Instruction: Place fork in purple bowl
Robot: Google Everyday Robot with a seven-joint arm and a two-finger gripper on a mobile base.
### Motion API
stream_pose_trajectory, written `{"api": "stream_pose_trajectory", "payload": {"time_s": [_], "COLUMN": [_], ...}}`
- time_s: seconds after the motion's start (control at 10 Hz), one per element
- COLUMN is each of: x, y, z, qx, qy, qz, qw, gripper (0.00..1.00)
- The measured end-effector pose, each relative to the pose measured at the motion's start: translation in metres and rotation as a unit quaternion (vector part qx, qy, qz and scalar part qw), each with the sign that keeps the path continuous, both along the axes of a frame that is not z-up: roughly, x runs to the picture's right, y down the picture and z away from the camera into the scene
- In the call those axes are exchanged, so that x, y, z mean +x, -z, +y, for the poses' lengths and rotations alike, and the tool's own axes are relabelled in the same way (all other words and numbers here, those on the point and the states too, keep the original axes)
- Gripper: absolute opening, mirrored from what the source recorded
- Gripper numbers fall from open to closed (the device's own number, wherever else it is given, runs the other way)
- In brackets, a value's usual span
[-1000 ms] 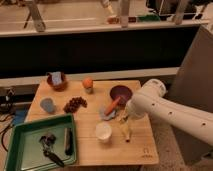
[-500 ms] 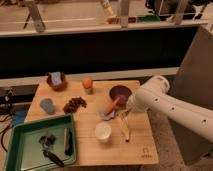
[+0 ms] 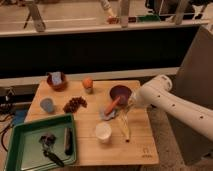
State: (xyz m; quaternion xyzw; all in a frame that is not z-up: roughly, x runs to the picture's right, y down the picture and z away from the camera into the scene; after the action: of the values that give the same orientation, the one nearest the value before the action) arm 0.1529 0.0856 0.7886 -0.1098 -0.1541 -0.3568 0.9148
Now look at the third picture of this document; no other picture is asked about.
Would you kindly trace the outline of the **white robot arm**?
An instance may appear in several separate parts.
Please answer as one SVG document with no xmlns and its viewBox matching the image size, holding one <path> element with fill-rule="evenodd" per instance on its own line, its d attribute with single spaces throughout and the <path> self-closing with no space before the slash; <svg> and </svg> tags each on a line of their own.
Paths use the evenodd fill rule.
<svg viewBox="0 0 213 171">
<path fill-rule="evenodd" d="M 171 94 L 172 86 L 168 76 L 158 75 L 132 92 L 128 107 L 152 104 L 213 141 L 213 110 Z"/>
</svg>

